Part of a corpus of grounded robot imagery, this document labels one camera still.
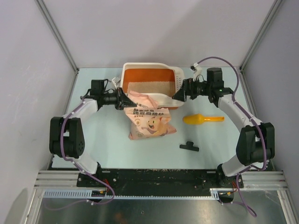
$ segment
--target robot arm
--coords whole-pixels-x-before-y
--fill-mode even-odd
[[[122,88],[117,88],[113,93],[106,91],[105,81],[108,80],[92,80],[91,89],[83,97],[82,102],[70,114],[53,117],[50,122],[50,152],[64,157],[61,149],[61,144],[63,144],[65,159],[72,161],[90,174],[95,174],[100,166],[84,151],[82,123],[103,105],[114,105],[116,110],[137,106],[124,94]],[[61,141],[63,123],[65,123],[65,127],[63,141]]]
[[[195,74],[199,75],[197,68],[192,66],[192,69]],[[221,68],[209,68],[207,70],[207,81],[200,82],[196,77],[195,79],[185,79],[180,90],[172,98],[186,101],[187,96],[190,96],[192,100],[199,95],[208,96],[210,103],[214,103],[216,107],[224,111],[240,132],[236,146],[236,155],[218,167],[220,172],[230,177],[238,174],[250,165],[263,162],[261,136],[259,136],[253,123],[258,125],[262,131],[262,138],[266,147],[266,159],[273,158],[273,125],[271,123],[264,124],[243,109],[237,101],[233,100],[233,91],[224,87]]]

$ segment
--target pink plastic bag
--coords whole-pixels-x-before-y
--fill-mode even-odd
[[[131,119],[131,140],[145,139],[166,134],[172,134],[177,130],[168,124],[171,120],[169,110],[157,109],[158,104],[148,95],[130,91],[128,97],[137,104],[137,107],[125,108],[125,114]]]

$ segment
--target cartoon character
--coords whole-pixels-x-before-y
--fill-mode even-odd
[[[162,121],[162,117],[156,118],[152,117],[147,123],[147,127],[141,127],[141,129],[146,129],[148,132],[154,136],[164,136],[168,133],[167,125]]]

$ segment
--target wall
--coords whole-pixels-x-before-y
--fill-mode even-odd
[[[33,0],[0,3],[0,223],[18,223],[74,78]]]
[[[299,209],[299,1],[287,0],[246,67],[258,116],[276,130],[275,166]]]
[[[274,0],[45,0],[82,67],[240,65]],[[205,66],[227,66],[209,60]]]

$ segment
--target white table top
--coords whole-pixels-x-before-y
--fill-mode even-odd
[[[70,112],[80,102],[80,96],[90,88],[92,79],[112,79],[120,76],[122,68],[80,69],[70,99]],[[185,77],[192,77],[188,68],[183,68]],[[224,86],[235,88],[236,77],[231,68],[223,67]],[[236,98],[247,109],[245,96],[240,85]],[[177,129],[175,134],[144,140],[130,140],[130,119],[124,111],[114,106],[104,106],[83,124],[85,150],[103,168],[171,168],[171,169],[213,169],[235,155],[239,132],[233,122],[220,109],[208,101],[207,97],[188,100],[177,110],[170,110],[171,124]],[[184,124],[182,118],[191,114],[204,116],[224,116],[225,121],[204,123],[198,126]],[[180,149],[180,144],[193,141],[199,152]],[[70,162],[54,156],[53,168],[72,168]]]

